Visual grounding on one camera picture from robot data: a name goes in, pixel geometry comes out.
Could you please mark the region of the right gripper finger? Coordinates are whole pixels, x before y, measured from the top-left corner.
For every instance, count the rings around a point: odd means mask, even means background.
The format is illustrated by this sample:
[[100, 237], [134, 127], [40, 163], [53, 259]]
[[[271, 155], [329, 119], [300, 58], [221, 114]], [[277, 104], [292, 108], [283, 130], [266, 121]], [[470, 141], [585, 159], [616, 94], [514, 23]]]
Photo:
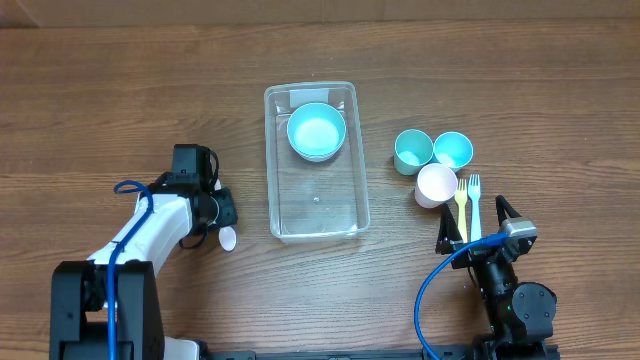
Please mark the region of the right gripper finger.
[[452, 242], [461, 242], [462, 236], [449, 206], [444, 203], [439, 206], [440, 226], [437, 237], [437, 245], [447, 245]]
[[495, 198], [496, 212], [498, 222], [502, 223], [506, 219], [519, 218], [520, 214], [510, 205], [503, 195], [498, 195]]

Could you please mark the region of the white plastic spoon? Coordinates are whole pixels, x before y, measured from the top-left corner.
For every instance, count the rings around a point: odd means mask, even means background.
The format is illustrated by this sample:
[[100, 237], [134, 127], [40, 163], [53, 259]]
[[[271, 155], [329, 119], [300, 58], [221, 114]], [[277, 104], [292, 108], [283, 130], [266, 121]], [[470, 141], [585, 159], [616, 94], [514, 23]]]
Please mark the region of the white plastic spoon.
[[[221, 188], [226, 188], [226, 187], [223, 187], [221, 184], [221, 181], [217, 180], [214, 185], [214, 190], [216, 191]], [[233, 251], [237, 244], [237, 233], [235, 231], [234, 226], [217, 228], [215, 224], [215, 227], [218, 229], [218, 240], [220, 242], [220, 245], [227, 252]]]

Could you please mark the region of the teal bowl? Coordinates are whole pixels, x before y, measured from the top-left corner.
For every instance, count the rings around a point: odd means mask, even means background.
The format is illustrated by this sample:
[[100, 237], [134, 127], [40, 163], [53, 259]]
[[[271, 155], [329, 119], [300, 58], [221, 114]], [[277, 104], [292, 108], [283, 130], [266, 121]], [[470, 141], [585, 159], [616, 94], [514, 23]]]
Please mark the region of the teal bowl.
[[324, 162], [334, 157], [339, 152], [339, 149], [338, 148], [321, 149], [320, 151], [316, 151], [313, 153], [306, 153], [302, 150], [295, 149], [295, 152], [307, 161]]

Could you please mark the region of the light blue bowl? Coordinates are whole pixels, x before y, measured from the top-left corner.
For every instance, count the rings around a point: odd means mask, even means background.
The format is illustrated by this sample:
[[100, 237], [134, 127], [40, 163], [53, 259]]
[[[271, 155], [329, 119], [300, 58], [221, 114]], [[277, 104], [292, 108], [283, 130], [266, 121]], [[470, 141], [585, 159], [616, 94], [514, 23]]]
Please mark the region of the light blue bowl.
[[344, 116], [325, 103], [308, 103], [297, 108], [287, 123], [290, 146], [306, 153], [340, 148], [346, 139]]

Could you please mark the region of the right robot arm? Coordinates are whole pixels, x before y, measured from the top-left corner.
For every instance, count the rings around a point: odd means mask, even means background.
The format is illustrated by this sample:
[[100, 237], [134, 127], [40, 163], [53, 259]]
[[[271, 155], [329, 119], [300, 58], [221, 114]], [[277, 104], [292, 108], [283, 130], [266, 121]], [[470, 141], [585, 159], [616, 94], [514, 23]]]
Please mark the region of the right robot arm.
[[558, 359], [559, 349], [545, 344], [553, 335], [557, 297], [540, 283], [519, 281], [513, 268], [533, 247], [536, 225], [501, 195], [496, 197], [496, 210], [499, 232], [506, 239], [499, 245], [476, 240], [451, 262], [454, 269], [465, 268], [475, 278], [491, 332], [476, 336], [469, 346], [451, 346], [440, 353], [446, 359]]

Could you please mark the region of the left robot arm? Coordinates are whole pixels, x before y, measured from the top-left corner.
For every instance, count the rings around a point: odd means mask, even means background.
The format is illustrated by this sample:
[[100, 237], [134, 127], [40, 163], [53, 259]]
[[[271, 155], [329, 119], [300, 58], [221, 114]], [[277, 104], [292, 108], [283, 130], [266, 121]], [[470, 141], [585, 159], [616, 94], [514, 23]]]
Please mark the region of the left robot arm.
[[148, 185], [124, 180], [114, 191], [136, 194], [130, 220], [88, 259], [63, 261], [52, 274], [50, 358], [211, 358], [204, 342], [165, 335], [156, 277], [189, 237], [203, 243], [216, 233], [226, 251], [237, 244], [238, 214], [216, 153], [177, 144], [170, 171]]

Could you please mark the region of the clear plastic container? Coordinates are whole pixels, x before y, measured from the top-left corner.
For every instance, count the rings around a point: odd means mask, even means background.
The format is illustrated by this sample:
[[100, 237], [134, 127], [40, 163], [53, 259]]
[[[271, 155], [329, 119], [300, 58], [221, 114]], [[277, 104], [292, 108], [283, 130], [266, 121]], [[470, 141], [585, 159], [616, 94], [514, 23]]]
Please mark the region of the clear plastic container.
[[[299, 156], [287, 138], [291, 114], [308, 103], [336, 108], [347, 133], [324, 162]], [[345, 81], [275, 85], [264, 93], [270, 228], [285, 243], [356, 237], [371, 223], [360, 111], [355, 86]]]

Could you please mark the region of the light blue right fork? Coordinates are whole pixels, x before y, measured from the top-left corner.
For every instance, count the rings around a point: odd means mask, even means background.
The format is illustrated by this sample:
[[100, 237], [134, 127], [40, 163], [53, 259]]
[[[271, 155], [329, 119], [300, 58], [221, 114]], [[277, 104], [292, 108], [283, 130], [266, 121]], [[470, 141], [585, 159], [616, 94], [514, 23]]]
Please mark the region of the light blue right fork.
[[468, 197], [471, 200], [470, 241], [474, 242], [482, 237], [480, 214], [481, 180], [478, 174], [472, 174], [469, 178]]

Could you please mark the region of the yellow fork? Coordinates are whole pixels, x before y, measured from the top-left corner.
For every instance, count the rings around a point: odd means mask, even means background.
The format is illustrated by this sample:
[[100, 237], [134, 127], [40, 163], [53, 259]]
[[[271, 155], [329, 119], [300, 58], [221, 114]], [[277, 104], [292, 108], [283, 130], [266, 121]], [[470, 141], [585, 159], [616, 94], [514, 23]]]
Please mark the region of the yellow fork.
[[457, 228], [464, 243], [468, 243], [467, 234], [467, 222], [466, 222], [466, 204], [468, 200], [467, 195], [467, 180], [459, 179], [457, 189], [454, 195], [454, 201], [458, 208]]

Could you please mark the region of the pink cup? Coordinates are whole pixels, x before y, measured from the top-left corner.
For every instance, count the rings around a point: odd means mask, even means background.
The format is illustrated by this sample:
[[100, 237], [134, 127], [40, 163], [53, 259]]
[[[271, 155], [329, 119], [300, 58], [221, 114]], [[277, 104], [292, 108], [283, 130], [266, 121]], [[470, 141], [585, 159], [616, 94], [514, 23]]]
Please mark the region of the pink cup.
[[414, 190], [416, 202], [423, 208], [435, 208], [450, 200], [458, 186], [456, 174], [447, 166], [433, 163], [418, 173]]

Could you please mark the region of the blue cup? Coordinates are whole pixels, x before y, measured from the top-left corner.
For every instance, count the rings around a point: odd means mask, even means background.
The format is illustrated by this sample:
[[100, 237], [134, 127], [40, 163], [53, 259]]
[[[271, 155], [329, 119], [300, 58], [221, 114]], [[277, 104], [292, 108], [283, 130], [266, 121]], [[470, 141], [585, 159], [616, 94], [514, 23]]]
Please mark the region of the blue cup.
[[434, 142], [436, 162], [458, 172], [473, 159], [474, 148], [470, 139], [460, 132], [445, 132]]

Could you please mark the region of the green cup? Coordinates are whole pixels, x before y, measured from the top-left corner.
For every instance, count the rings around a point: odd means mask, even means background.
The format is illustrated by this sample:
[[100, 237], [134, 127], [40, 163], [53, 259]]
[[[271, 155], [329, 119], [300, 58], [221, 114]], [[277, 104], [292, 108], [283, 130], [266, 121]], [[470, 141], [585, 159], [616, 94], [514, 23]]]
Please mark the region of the green cup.
[[394, 143], [394, 167], [402, 175], [414, 175], [433, 157], [430, 136], [418, 129], [401, 132]]

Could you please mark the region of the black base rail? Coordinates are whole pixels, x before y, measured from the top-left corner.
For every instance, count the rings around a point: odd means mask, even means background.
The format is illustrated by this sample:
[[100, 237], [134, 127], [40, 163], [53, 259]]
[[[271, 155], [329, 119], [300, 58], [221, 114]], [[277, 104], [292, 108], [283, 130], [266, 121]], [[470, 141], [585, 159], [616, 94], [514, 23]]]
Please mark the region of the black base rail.
[[[488, 359], [474, 354], [469, 346], [436, 345], [434, 351], [439, 359]], [[525, 355], [516, 353], [499, 359], [561, 359], [557, 346], [546, 348], [541, 352]], [[422, 349], [404, 350], [368, 350], [368, 351], [324, 351], [324, 352], [290, 352], [290, 353], [256, 353], [254, 351], [211, 352], [208, 351], [200, 359], [207, 360], [426, 360], [433, 359]]]

